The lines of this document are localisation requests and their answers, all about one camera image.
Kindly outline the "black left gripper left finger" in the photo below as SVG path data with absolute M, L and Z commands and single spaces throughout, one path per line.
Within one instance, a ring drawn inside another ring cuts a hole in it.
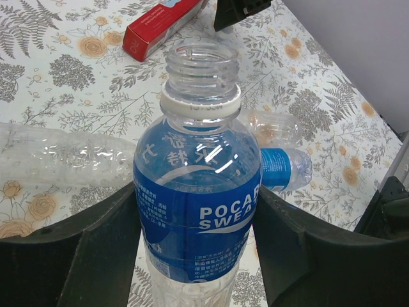
M 1 239 L 1 306 L 126 306 L 140 232 L 129 183 L 27 237 Z

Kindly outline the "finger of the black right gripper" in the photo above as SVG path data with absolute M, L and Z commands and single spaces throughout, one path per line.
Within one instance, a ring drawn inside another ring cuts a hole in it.
M 221 31 L 271 6 L 271 0 L 218 0 L 213 27 Z

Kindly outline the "blue label crushed bottle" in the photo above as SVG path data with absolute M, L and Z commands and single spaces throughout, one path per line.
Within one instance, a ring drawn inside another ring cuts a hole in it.
M 313 175 L 311 156 L 294 148 L 262 148 L 261 183 L 271 191 L 294 191 L 308 185 Z

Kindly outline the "Pocari Sweat blue label bottle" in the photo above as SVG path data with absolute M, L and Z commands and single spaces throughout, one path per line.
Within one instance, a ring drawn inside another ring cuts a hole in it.
M 173 47 L 162 116 L 138 141 L 134 185 L 154 306 L 228 306 L 261 185 L 258 143 L 238 120 L 235 50 Z

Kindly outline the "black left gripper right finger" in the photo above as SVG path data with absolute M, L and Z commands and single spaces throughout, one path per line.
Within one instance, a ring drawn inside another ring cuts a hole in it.
M 269 306 L 407 306 L 408 236 L 351 232 L 260 190 L 253 222 Z

